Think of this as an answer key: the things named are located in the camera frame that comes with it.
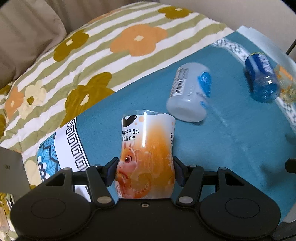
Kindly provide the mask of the orange dragon label cup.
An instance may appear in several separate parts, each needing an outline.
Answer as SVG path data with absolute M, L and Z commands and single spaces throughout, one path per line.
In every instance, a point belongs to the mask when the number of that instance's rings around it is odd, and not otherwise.
M 115 188 L 119 198 L 169 198 L 175 185 L 175 118 L 167 113 L 135 110 L 121 120 L 121 154 Z

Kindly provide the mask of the white blue label cup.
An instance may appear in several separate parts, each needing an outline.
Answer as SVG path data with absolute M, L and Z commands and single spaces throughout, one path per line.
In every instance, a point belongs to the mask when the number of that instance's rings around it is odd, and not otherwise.
M 185 122 L 198 123 L 207 116 L 212 77 L 201 63 L 186 63 L 177 69 L 166 102 L 168 113 Z

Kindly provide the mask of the blue transparent plastic cup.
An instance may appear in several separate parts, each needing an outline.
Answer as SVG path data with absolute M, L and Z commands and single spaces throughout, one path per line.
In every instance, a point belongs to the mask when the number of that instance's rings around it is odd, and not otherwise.
M 251 95 L 256 101 L 269 103 L 278 98 L 280 83 L 265 54 L 260 52 L 250 54 L 245 60 L 245 69 Z

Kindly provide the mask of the clear yellow label cup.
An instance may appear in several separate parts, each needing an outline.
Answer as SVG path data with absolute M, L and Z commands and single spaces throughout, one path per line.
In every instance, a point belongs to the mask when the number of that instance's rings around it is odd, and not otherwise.
M 279 64 L 274 72 L 280 83 L 280 97 L 288 103 L 295 103 L 295 78 Z

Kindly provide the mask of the grey laptop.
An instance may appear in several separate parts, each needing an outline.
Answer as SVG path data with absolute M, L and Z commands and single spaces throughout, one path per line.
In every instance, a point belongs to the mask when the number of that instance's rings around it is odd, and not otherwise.
M 31 190 L 20 153 L 0 147 L 0 180 L 1 193 L 11 194 L 14 201 Z

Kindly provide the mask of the beige pillow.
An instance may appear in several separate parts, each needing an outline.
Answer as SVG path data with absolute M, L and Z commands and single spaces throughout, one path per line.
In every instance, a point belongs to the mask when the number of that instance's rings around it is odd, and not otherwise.
M 7 1 L 1 6 L 1 87 L 19 78 L 66 35 L 46 1 Z

